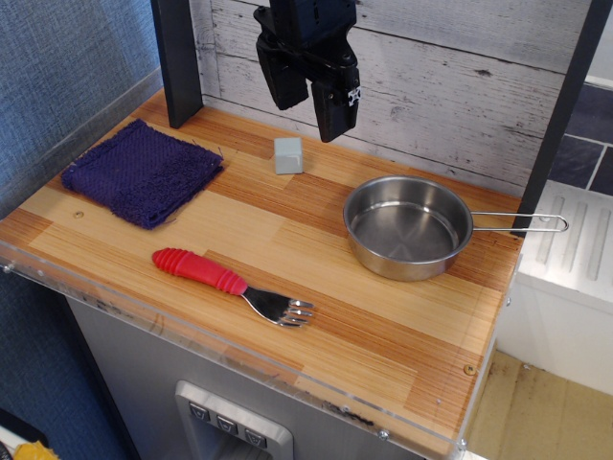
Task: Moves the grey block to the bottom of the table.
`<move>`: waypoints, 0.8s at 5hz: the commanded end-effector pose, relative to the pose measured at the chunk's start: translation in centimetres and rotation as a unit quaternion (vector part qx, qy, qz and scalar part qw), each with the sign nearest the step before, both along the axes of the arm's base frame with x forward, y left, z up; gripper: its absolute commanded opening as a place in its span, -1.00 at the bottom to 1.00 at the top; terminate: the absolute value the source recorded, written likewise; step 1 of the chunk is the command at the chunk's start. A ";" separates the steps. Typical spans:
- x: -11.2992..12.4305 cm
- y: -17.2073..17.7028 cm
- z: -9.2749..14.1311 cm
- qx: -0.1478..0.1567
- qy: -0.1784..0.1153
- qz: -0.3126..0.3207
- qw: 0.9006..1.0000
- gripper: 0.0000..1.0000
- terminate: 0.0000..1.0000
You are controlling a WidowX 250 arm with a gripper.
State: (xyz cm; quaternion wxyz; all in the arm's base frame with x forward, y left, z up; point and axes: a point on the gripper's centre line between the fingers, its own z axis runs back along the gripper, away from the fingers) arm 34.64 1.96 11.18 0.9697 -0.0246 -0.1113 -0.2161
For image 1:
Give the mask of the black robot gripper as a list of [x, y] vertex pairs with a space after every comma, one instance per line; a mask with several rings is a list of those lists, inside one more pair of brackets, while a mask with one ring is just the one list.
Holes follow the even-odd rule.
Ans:
[[311, 93], [321, 141], [329, 143], [357, 121], [360, 80], [348, 41], [356, 23], [353, 1], [271, 1], [254, 18], [261, 26], [259, 63], [280, 110]]

